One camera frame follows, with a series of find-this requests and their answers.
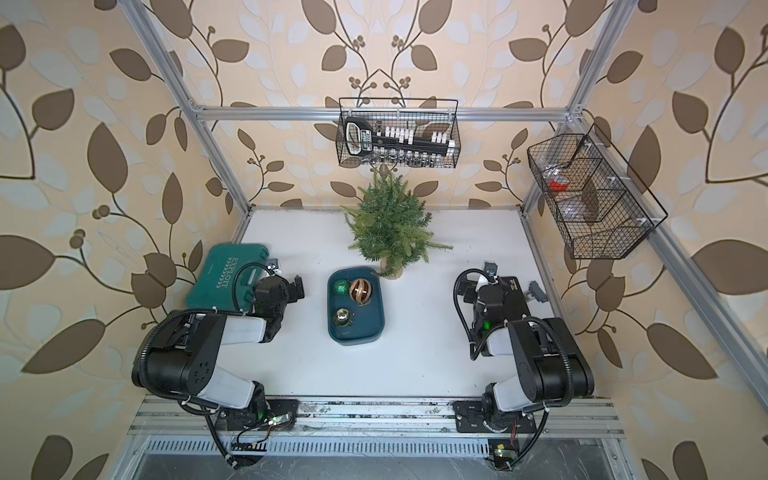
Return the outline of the green glitter ball ornament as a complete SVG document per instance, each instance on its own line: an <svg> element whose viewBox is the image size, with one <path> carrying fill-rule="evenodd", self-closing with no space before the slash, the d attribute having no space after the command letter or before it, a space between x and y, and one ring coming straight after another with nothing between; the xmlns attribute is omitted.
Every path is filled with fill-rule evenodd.
<svg viewBox="0 0 768 480"><path fill-rule="evenodd" d="M347 279L338 279L333 283L333 292L335 295L348 296L351 282Z"/></svg>

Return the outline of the small green christmas tree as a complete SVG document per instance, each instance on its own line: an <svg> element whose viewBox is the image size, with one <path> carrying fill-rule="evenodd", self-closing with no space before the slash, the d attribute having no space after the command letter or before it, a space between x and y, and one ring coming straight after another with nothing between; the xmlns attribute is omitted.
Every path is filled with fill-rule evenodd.
<svg viewBox="0 0 768 480"><path fill-rule="evenodd" d="M419 261L427 263L433 250L453 248L434 240L429 229L433 215L402 177L376 171L361 193L356 206L343 210L353 235L350 248L364 259L379 264L382 258L399 261L405 270Z"/></svg>

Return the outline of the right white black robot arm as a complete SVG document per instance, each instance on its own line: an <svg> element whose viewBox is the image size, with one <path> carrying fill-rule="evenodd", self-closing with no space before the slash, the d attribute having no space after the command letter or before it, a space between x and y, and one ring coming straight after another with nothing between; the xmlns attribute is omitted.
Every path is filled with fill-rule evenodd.
<svg viewBox="0 0 768 480"><path fill-rule="evenodd" d="M459 432L534 427L534 413L593 394L593 373L565 321L531 313L531 300L549 301L536 282L524 287L514 276L500 276L497 265L488 262L461 272L452 297L470 359L505 357L514 367L511 378L490 383L478 400L453 403Z"/></svg>

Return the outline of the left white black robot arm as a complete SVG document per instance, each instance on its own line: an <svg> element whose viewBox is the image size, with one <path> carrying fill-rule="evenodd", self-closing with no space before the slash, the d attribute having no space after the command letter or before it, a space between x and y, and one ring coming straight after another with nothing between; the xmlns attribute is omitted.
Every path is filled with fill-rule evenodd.
<svg viewBox="0 0 768 480"><path fill-rule="evenodd" d="M266 344L279 332L288 305L305 298L303 279L287 280L274 265L249 262L230 278L232 307L175 310L145 337L136 355L133 383L212 419L232 415L244 429L287 423L275 414L264 387L218 365L226 345Z"/></svg>

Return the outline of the red gold striped ornament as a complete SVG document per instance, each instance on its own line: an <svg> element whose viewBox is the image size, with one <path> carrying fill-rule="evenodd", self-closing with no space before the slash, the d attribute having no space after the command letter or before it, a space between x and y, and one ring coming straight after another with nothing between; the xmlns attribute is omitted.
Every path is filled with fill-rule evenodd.
<svg viewBox="0 0 768 480"><path fill-rule="evenodd" d="M349 286L350 298L359 306L367 305L373 296L373 285L365 278L353 280Z"/></svg>

